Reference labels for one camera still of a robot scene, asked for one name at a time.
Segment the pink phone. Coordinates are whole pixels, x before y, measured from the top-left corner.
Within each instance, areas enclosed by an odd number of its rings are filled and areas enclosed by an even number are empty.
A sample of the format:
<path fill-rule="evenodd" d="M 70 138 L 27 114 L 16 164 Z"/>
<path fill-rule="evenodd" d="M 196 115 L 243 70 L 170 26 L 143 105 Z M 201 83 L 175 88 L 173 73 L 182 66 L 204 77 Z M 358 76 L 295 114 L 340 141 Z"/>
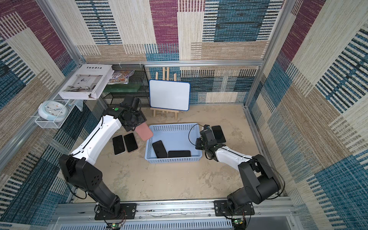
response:
<path fill-rule="evenodd" d="M 147 141 L 150 138 L 153 137 L 153 132 L 151 131 L 151 129 L 149 128 L 149 126 L 146 124 L 146 122 L 140 124 L 139 126 L 137 126 L 135 128 L 135 132 L 139 135 L 139 137 L 143 140 L 143 141 Z"/>

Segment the black phone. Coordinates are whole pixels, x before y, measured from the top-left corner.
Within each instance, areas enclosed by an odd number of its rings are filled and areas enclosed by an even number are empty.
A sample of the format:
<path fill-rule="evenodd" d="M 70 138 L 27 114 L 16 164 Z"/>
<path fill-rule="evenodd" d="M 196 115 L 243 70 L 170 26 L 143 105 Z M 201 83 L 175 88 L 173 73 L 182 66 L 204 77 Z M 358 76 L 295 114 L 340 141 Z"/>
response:
<path fill-rule="evenodd" d="M 122 154 L 126 151 L 124 139 L 122 135 L 112 138 L 114 155 Z"/>
<path fill-rule="evenodd" d="M 134 136 L 134 133 L 129 133 L 123 137 L 127 152 L 133 152 L 138 149 L 137 141 Z"/>
<path fill-rule="evenodd" d="M 189 150 L 172 150 L 168 152 L 169 158 L 185 158 L 191 157 L 191 151 Z"/>
<path fill-rule="evenodd" d="M 156 154 L 156 157 L 158 159 L 168 158 L 168 153 L 167 153 L 167 151 L 165 149 L 165 146 L 164 146 L 164 144 L 161 140 L 157 141 L 157 142 L 154 142 L 152 144 L 152 147 L 153 147 L 154 152 Z"/>

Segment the dark reddish phone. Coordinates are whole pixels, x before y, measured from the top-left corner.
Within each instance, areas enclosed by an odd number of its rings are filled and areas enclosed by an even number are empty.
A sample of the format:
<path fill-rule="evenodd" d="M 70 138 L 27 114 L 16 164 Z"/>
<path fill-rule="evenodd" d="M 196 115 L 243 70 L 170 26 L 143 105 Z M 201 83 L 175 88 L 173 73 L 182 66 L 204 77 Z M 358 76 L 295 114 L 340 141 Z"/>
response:
<path fill-rule="evenodd" d="M 212 129 L 212 132 L 214 134 L 214 137 L 215 137 L 217 143 L 225 143 L 226 142 L 226 139 L 225 139 L 225 136 L 224 136 L 224 133 L 222 131 L 221 126 L 212 126 L 211 129 Z"/>

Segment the blue plastic storage basket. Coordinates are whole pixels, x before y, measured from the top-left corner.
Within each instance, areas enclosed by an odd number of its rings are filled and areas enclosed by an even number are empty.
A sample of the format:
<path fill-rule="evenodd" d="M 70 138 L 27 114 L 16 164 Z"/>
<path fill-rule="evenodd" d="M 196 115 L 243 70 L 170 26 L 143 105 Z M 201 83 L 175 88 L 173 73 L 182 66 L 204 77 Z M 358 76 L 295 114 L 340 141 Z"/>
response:
<path fill-rule="evenodd" d="M 151 164 L 197 162 L 202 158 L 202 151 L 195 148 L 196 139 L 200 138 L 200 126 L 197 123 L 150 125 L 153 136 L 146 143 L 145 160 Z M 188 150 L 190 157 L 158 158 L 152 144 L 161 141 L 167 152 Z"/>

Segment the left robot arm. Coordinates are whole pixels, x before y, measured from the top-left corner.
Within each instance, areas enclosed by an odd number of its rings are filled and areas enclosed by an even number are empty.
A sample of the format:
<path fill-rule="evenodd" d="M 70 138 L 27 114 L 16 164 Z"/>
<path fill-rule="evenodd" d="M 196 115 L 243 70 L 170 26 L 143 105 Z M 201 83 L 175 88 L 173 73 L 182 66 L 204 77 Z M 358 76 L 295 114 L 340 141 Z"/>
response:
<path fill-rule="evenodd" d="M 139 105 L 139 98 L 128 95 L 119 105 L 109 106 L 87 139 L 71 154 L 62 155 L 58 160 L 66 183 L 91 197 L 97 203 L 98 214 L 105 218 L 121 219 L 123 210 L 119 196 L 103 182 L 103 174 L 95 163 L 116 131 L 121 127 L 134 131 L 146 122 Z"/>

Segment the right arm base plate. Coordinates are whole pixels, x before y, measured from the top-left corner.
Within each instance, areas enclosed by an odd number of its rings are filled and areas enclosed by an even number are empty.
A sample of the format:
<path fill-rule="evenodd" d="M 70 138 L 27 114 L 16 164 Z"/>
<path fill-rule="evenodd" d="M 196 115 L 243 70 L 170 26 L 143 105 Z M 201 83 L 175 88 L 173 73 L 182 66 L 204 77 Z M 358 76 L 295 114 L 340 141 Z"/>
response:
<path fill-rule="evenodd" d="M 215 200 L 213 201 L 214 211 L 217 217 L 234 217 L 234 216 L 251 216 L 255 214 L 253 206 L 248 203 L 239 209 L 231 209 L 228 207 L 227 200 Z"/>

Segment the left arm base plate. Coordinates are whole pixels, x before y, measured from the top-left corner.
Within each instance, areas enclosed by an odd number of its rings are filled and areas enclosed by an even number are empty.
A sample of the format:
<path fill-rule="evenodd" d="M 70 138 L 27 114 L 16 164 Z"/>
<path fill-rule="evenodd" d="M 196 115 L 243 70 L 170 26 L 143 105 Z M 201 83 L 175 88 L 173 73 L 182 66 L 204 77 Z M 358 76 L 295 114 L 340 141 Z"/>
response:
<path fill-rule="evenodd" d="M 121 210 L 115 214 L 114 212 L 109 213 L 100 205 L 95 206 L 95 217 L 94 220 L 122 220 L 125 219 L 134 219 L 137 203 L 121 203 L 120 204 Z"/>

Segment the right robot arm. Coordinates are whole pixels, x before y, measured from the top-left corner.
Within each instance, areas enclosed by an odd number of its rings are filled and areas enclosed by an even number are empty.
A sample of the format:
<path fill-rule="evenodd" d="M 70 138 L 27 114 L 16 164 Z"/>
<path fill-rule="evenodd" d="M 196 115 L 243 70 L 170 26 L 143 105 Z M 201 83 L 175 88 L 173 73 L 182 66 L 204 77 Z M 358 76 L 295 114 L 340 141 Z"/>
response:
<path fill-rule="evenodd" d="M 241 212 L 246 205 L 260 204 L 282 190 L 276 170 L 262 155 L 241 154 L 217 142 L 210 126 L 203 127 L 195 145 L 196 149 L 205 152 L 207 159 L 224 163 L 239 172 L 243 187 L 227 196 L 231 214 Z"/>

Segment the black phone top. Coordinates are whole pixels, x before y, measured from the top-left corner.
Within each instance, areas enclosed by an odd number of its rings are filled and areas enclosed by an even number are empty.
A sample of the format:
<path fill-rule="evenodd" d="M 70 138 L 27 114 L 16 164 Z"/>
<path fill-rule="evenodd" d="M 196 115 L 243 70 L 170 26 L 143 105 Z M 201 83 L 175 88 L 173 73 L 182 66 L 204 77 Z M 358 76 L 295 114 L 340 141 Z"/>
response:
<path fill-rule="evenodd" d="M 112 138 L 114 155 L 122 154 L 126 151 L 124 139 L 122 135 Z"/>

